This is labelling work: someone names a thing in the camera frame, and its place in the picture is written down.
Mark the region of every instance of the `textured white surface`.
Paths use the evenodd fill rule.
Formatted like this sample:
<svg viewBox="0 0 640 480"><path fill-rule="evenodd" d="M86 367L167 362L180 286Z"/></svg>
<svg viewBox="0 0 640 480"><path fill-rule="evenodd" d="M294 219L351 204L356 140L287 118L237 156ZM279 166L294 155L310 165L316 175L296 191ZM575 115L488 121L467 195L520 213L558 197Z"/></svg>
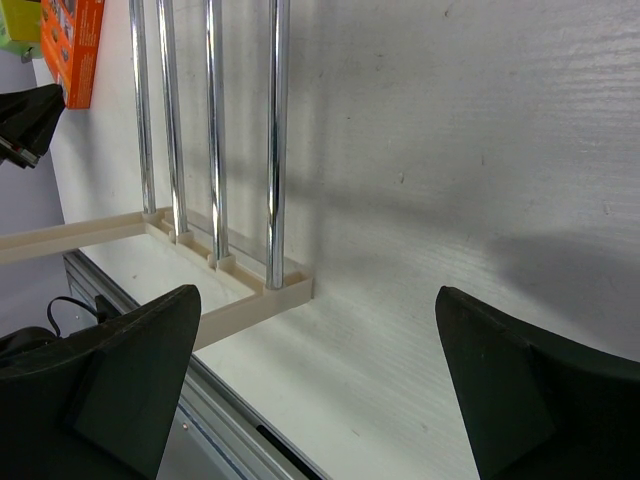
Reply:
<svg viewBox="0 0 640 480"><path fill-rule="evenodd" d="M54 141L67 221L141 204L125 3L106 5L92 109L66 113ZM231 228L262 251L268 2L224 3ZM286 253L314 271L316 299L200 355L335 478L477 478L440 286L640 360L640 7L292 4ZM205 214L203 6L175 7L189 208ZM152 2L147 15L166 204ZM139 299L194 278L225 299L135 241L90 255Z"/></svg>

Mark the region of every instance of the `black object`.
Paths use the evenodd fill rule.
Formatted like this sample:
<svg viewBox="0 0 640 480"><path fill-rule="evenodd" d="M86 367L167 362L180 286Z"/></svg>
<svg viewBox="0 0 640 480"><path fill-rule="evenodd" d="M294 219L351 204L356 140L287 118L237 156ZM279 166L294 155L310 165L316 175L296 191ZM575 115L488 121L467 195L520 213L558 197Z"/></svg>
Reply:
<svg viewBox="0 0 640 480"><path fill-rule="evenodd" d="M118 318L121 313L104 295L96 295L96 318L98 323Z"/></svg>
<svg viewBox="0 0 640 480"><path fill-rule="evenodd" d="M47 153L64 111L60 85L0 95L0 163L35 168Z"/></svg>
<svg viewBox="0 0 640 480"><path fill-rule="evenodd" d="M267 427L264 425L258 425L256 430L262 435L276 450L278 450L284 458L289 460L291 464L296 467L302 475L308 480L322 480L320 475L314 472L309 465L305 463L296 453L286 446L278 437L276 437Z"/></svg>
<svg viewBox="0 0 640 480"><path fill-rule="evenodd" d="M51 312L51 307L53 307L53 304L56 301L64 301L64 302L69 302L69 303L73 303L74 305L77 305L78 307L82 308L83 310L86 310L87 312L89 312L91 315L93 315L94 317L96 317L96 320L98 321L98 323L102 323L106 320L106 316L101 316L98 311L93 308L91 305L87 305L84 302L81 302L80 300L77 300L73 297L66 297L66 296L60 296L60 297L56 297L53 300L51 300L49 302L49 305L47 305L47 319L49 320L49 323L51 324L51 326L53 327L53 329L56 332L56 336L58 338L60 338L60 327L58 326L58 323L56 322L55 318L53 318L53 313Z"/></svg>
<svg viewBox="0 0 640 480"><path fill-rule="evenodd" d="M2 361L34 350L57 340L55 333L42 327L27 327L0 338L0 367Z"/></svg>
<svg viewBox="0 0 640 480"><path fill-rule="evenodd" d="M199 320L183 286L4 360L2 478L155 478Z"/></svg>
<svg viewBox="0 0 640 480"><path fill-rule="evenodd" d="M454 288L436 319L483 480L640 478L640 364Z"/></svg>

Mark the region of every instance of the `black cable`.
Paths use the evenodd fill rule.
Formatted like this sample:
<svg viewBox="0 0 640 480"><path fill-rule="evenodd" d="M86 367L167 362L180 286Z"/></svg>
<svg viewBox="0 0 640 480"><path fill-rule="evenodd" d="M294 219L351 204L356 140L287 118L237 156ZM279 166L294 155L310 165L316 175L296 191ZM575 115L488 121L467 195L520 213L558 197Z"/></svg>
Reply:
<svg viewBox="0 0 640 480"><path fill-rule="evenodd" d="M47 318L49 319L49 323L51 324L51 326L55 330L56 336L58 338L60 338L60 327L58 326L56 321L53 319L53 314L51 313L51 305L53 305L53 302L55 302L56 300L64 300L65 302L73 303L74 305L77 305L77 306L79 306L81 308L84 308L91 315L93 315L94 317L98 318L98 312L93 307L91 307L90 305L87 305L86 303L81 302L80 300L76 300L73 297L64 297L64 296L56 297L53 300L51 300L49 302L49 305L47 306Z"/></svg>

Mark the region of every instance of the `metal rod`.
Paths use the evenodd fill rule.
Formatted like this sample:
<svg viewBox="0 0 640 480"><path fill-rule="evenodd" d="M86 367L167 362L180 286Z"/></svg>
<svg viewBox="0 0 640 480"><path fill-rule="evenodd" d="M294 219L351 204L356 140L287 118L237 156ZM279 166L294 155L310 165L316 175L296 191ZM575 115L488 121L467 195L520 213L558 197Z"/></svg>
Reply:
<svg viewBox="0 0 640 480"><path fill-rule="evenodd" d="M133 47L133 78L136 88L138 147L144 213L156 212L156 192L153 180L151 149L151 118L149 116L149 78L147 69L147 41L144 28L143 0L129 0L131 44Z"/></svg>
<svg viewBox="0 0 640 480"><path fill-rule="evenodd" d="M182 135L180 131L180 99L178 97L178 69L176 64L176 40L173 25L173 0L158 0L160 26L160 51L162 52L162 80L164 109L167 122L169 149L169 175L173 224L176 235L189 230L184 192L184 166L182 160Z"/></svg>
<svg viewBox="0 0 640 480"><path fill-rule="evenodd" d="M213 253L216 260L221 260L229 255L221 1L206 0L206 10L207 106L209 109Z"/></svg>
<svg viewBox="0 0 640 480"><path fill-rule="evenodd" d="M267 282L270 290L284 283L284 202L287 156L289 74L289 0L270 0L271 82L269 96L269 218Z"/></svg>

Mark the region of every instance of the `cardboard box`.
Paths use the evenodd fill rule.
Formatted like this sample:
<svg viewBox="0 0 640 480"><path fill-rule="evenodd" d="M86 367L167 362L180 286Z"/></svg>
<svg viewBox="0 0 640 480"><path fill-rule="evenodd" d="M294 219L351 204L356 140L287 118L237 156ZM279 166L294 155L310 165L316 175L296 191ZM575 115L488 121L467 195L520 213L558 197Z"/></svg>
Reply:
<svg viewBox="0 0 640 480"><path fill-rule="evenodd" d="M40 54L40 3L0 0L0 48L17 55Z"/></svg>
<svg viewBox="0 0 640 480"><path fill-rule="evenodd" d="M89 108L104 0L42 0L41 47L67 108Z"/></svg>

